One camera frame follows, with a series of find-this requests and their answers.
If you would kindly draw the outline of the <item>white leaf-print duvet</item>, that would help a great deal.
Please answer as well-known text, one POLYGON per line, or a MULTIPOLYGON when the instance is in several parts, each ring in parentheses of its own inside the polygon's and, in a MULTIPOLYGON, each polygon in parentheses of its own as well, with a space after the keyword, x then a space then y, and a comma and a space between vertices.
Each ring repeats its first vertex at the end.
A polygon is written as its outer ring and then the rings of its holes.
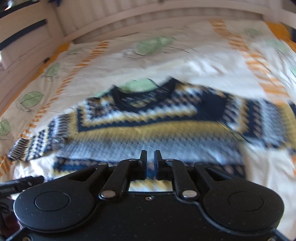
POLYGON ((201 21, 64 44, 1 114, 1 181, 54 176, 53 154, 29 163, 7 159, 19 137, 114 85, 141 91, 169 77, 241 97, 295 101, 295 52, 266 23, 253 20, 201 21))

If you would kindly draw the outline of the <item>yellow bed sheet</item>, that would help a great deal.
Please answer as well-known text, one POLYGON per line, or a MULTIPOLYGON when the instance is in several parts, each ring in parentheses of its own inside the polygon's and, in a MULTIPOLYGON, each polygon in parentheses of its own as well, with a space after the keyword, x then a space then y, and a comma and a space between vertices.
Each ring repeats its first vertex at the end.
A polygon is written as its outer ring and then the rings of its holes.
POLYGON ((292 36, 288 29, 283 24, 277 24, 272 22, 265 22, 275 37, 279 40, 283 40, 286 42, 289 47, 295 52, 296 51, 296 43, 292 40, 292 36))

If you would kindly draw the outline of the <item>white wooden bed frame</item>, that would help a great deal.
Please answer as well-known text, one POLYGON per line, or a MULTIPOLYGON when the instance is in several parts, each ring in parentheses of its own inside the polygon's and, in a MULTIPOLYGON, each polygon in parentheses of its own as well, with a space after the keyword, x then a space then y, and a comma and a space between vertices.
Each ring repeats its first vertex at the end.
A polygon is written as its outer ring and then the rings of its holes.
POLYGON ((68 42, 255 16, 295 27, 295 1, 26 1, 1 11, 1 111, 68 42))

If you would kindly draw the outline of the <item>navy yellow patterned knit sweater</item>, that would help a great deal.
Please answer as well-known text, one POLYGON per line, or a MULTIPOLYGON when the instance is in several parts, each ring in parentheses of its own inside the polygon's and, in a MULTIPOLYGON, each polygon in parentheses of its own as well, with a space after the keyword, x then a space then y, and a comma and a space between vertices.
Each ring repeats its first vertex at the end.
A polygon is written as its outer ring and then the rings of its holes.
POLYGON ((53 171, 74 172, 99 162, 117 164, 154 151, 187 164, 243 166, 239 145, 295 152, 295 105, 248 99, 174 78, 156 89, 124 92, 115 86, 53 118, 8 153, 28 162, 55 152, 53 171))

